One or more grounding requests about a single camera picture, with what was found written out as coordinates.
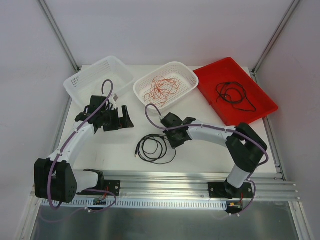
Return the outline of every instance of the coiled black cable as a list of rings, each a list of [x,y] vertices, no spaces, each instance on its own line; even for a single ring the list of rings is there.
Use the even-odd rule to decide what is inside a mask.
[[[156,142],[156,149],[154,152],[147,152],[145,150],[146,141]],[[176,149],[174,149],[174,156],[170,161],[163,162],[163,163],[156,162],[156,161],[164,158],[168,152],[168,146],[167,146],[166,141],[168,141],[168,139],[166,138],[166,135],[149,134],[147,136],[144,136],[143,138],[141,138],[141,140],[137,144],[134,155],[135,156],[138,155],[139,158],[141,158],[143,161],[145,161],[147,163],[156,164],[156,165],[169,164],[175,159],[175,157],[177,155]]]
[[[256,107],[251,103],[251,101],[248,99],[247,97],[247,91],[245,90],[245,88],[238,82],[236,81],[227,81],[227,82],[222,82],[219,83],[216,87],[215,87],[216,92],[219,94],[219,96],[217,97],[217,99],[215,100],[215,102],[218,102],[219,98],[222,98],[224,101],[226,101],[227,103],[230,103],[232,105],[232,107],[234,109],[240,110],[240,111],[244,111],[244,112],[256,112],[257,109]],[[228,92],[230,90],[236,91],[239,93],[240,95],[240,99],[238,100],[233,100],[231,95],[228,94]],[[253,109],[243,109],[243,108],[238,108],[235,107],[236,104],[240,104],[243,102],[243,100],[247,100],[248,103],[253,107]]]
[[[88,105],[88,106],[85,106],[83,112],[84,112],[84,113],[88,113],[88,108],[89,108],[89,105]],[[112,108],[114,108],[114,105],[108,100],[108,103],[106,104],[105,110],[106,110],[106,111],[109,111],[109,110],[112,110]]]

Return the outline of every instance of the orange wire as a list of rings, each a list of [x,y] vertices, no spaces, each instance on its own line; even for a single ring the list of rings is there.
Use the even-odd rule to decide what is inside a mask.
[[[102,201],[102,200],[106,199],[106,197],[107,197],[107,193],[105,193],[105,194],[103,195],[103,197],[102,197],[102,199],[101,199],[101,200],[100,200],[100,197],[99,197],[98,201],[100,202],[100,201]]]
[[[243,200],[243,199],[244,199],[244,194],[241,193],[241,199],[240,199],[240,201],[237,202],[237,204],[238,204],[238,203],[241,203],[241,205],[242,205],[242,200]]]
[[[144,95],[144,101],[148,101],[157,107],[163,107],[168,101],[169,95],[174,95],[180,88],[180,81],[174,78],[156,76],[151,83],[150,92]]]

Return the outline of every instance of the white table surface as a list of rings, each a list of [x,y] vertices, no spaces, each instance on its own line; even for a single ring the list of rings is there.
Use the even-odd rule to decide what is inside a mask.
[[[136,80],[154,71],[160,66],[135,65],[128,66]],[[200,66],[189,66],[191,70]],[[249,69],[243,68],[249,75]],[[118,131],[103,132],[100,129],[83,147],[73,168],[96,169],[104,171],[138,171],[138,172],[163,172],[163,173],[230,173],[234,162],[226,147],[217,144],[193,140],[187,141],[176,149],[176,157],[173,162],[165,165],[155,165],[142,161],[135,157],[135,149],[139,140],[148,134],[161,134],[161,130],[153,127],[145,116],[145,106],[139,101],[133,90],[121,96],[117,107],[127,105],[129,116],[134,128],[120,129]],[[60,145],[72,130],[76,116],[82,112],[79,106],[72,101],[66,123],[63,129]],[[177,103],[166,113],[172,112],[184,120],[186,117],[194,117],[202,122],[223,126],[224,123],[208,104],[201,92],[196,88],[181,102]],[[159,118],[151,113],[154,122],[160,124]],[[250,124],[257,134],[268,145],[267,153],[269,162],[259,167],[257,173],[277,173],[274,159],[265,130],[264,122],[259,119]],[[167,159],[173,156],[170,149]]]

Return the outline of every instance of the tray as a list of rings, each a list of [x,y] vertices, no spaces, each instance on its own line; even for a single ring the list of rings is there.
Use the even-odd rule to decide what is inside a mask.
[[[240,123],[250,124],[278,109],[272,99],[231,57],[201,67],[195,70],[194,73],[199,78],[198,89],[227,126],[237,126]],[[235,109],[232,104],[222,98],[217,99],[219,94],[216,91],[216,87],[218,84],[225,82],[241,84],[256,111],[241,111]],[[230,91],[229,94],[231,97],[239,97],[239,94],[235,91]],[[239,104],[234,104],[234,106],[241,109],[254,109],[246,99]]]

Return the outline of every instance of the white plastic basket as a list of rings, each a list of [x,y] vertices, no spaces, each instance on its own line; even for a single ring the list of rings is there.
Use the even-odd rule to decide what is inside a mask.
[[[63,86],[75,103],[83,109],[89,105],[92,95],[102,95],[101,87],[106,79],[113,82],[113,93],[118,97],[131,90],[134,84],[134,76],[126,65],[115,56],[108,56],[68,78]],[[109,84],[106,84],[105,95],[109,93],[109,89]]]
[[[175,94],[169,95],[163,106],[157,106],[161,112],[182,100],[199,84],[198,77],[186,65],[177,61],[169,62],[134,83],[133,91],[145,106],[150,103],[145,95],[150,93],[152,81],[157,76],[164,77],[165,79],[175,79],[180,83],[178,91]],[[156,112],[153,107],[150,107],[150,110],[154,113]]]

